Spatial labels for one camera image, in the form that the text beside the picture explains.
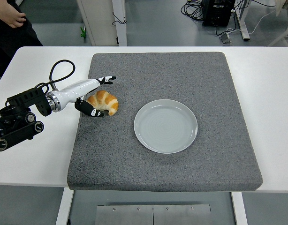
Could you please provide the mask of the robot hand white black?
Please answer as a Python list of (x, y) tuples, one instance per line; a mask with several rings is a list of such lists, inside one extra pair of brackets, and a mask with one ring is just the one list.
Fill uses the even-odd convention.
[(88, 116), (103, 117), (104, 114), (102, 112), (80, 98), (94, 91), (100, 85), (112, 84), (112, 80), (115, 79), (116, 76), (105, 76), (98, 79), (81, 80), (60, 91), (51, 91), (50, 94), (53, 96), (55, 103), (55, 109), (53, 111), (59, 112), (63, 110), (68, 103), (74, 103), (77, 110)]

